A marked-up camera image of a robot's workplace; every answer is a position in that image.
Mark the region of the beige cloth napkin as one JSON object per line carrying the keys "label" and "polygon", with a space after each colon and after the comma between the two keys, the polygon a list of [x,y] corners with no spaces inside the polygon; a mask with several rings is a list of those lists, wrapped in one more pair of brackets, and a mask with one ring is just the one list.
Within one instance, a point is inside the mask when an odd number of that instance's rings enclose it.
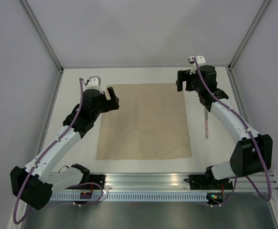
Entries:
{"label": "beige cloth napkin", "polygon": [[183,92],[173,83],[115,84],[119,109],[101,115],[97,160],[189,158]]}

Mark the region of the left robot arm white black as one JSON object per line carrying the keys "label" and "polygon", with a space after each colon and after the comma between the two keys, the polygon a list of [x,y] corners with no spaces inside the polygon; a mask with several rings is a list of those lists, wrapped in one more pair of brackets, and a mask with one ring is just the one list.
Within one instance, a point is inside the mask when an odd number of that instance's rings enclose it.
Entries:
{"label": "left robot arm white black", "polygon": [[58,162],[94,126],[101,113],[119,108],[119,99],[112,87],[107,88],[110,99],[96,89],[82,93],[81,104],[77,104],[63,121],[56,139],[25,167],[14,167],[10,173],[14,196],[35,210],[42,209],[53,194],[72,186],[85,189],[90,185],[90,171],[80,164],[67,170],[54,172]]}

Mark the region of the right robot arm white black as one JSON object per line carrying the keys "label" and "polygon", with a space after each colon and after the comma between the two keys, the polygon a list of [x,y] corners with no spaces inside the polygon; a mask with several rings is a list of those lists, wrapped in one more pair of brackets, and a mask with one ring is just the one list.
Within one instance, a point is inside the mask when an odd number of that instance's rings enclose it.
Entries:
{"label": "right robot arm white black", "polygon": [[217,87],[215,67],[204,65],[196,72],[177,72],[177,91],[198,93],[200,103],[207,112],[214,115],[227,130],[235,148],[230,159],[218,165],[209,166],[204,173],[204,183],[216,188],[223,180],[231,177],[245,177],[271,168],[273,140],[252,128],[233,109],[229,96]]}

